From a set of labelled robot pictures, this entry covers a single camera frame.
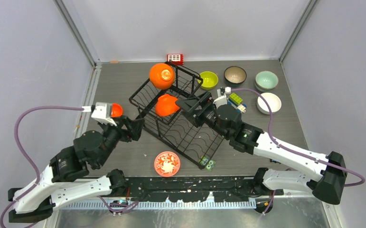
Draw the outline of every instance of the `gray wall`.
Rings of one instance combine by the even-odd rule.
[[[321,0],[283,65],[310,149],[341,152],[366,177],[366,1]],[[347,227],[366,227],[366,183],[339,208]]]
[[[277,59],[308,0],[66,0],[102,62]]]
[[[91,72],[52,0],[0,0],[0,213],[7,190],[35,178],[14,141],[16,119],[39,105],[81,106]],[[72,143],[78,115],[40,111],[22,121],[21,142],[40,169]]]

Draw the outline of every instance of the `black wire dish rack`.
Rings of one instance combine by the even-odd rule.
[[[165,63],[175,71],[173,85],[167,90],[160,90],[148,78],[129,100],[138,108],[137,118],[145,119],[145,131],[203,169],[214,156],[223,138],[206,125],[194,127],[180,111],[166,117],[155,113],[155,105],[160,96],[169,94],[179,100],[190,98],[200,88],[203,80],[197,72],[187,67]]]

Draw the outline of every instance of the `gray table surface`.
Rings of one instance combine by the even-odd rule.
[[[124,109],[124,115],[129,116],[131,119],[135,118],[138,115],[138,110],[128,101],[128,98],[148,79],[149,70],[154,64],[103,64],[94,101],[119,103]],[[185,62],[184,66],[199,73],[203,71],[215,72],[219,76],[219,83],[216,88],[225,86],[223,73],[230,66],[242,67],[247,72],[247,79],[240,88],[255,89],[254,79],[257,73],[261,71],[268,70],[275,73],[279,78],[279,84],[272,90],[272,93],[281,99],[282,108],[274,115],[273,135],[283,141],[307,149],[288,84],[278,60],[198,61]],[[211,92],[213,97],[216,97],[216,89]],[[266,130],[269,115],[264,115],[257,109],[257,96],[246,91],[240,91],[237,94],[247,104],[243,121]],[[87,129],[101,130],[92,119],[89,121]],[[91,171],[90,176],[102,176],[113,169],[122,170],[125,176],[157,176],[153,167],[154,160],[159,153],[170,150],[167,145],[143,131],[138,142],[120,142],[106,164],[100,170]],[[269,159],[264,157],[235,151],[227,141],[222,142],[216,151],[213,157],[216,166],[212,171],[200,170],[183,157],[180,157],[180,160],[181,167],[177,176],[254,175],[259,167],[276,170],[287,168],[282,164],[271,163]]]

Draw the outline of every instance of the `red plate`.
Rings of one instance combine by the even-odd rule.
[[[160,176],[171,177],[180,169],[180,158],[173,152],[165,151],[156,157],[154,166]]]

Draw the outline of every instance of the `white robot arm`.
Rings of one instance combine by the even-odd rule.
[[[330,155],[311,152],[274,138],[278,145],[295,150],[300,154],[316,158],[315,162],[291,153],[277,146],[267,132],[244,123],[241,113],[245,110],[228,103],[227,92],[218,91],[219,97],[212,99],[210,92],[186,100],[176,101],[182,114],[196,127],[208,125],[229,141],[234,149],[285,164],[295,171],[275,171],[259,168],[255,177],[255,190],[267,194],[272,190],[287,189],[312,193],[316,198],[330,204],[339,204],[345,186],[347,173],[327,166],[322,162],[344,167],[341,154]]]
[[[13,204],[9,222],[38,222],[70,203],[96,196],[117,195],[126,190],[127,183],[120,170],[77,186],[73,184],[71,187],[70,183],[89,174],[88,164],[92,169],[100,169],[119,141],[137,141],[144,120],[130,120],[123,116],[118,104],[98,102],[83,109],[83,112],[92,112],[91,117],[103,132],[87,131],[75,139],[72,146],[62,149],[40,174],[38,183],[34,179],[24,188],[10,189],[8,198],[13,201],[36,185]]]

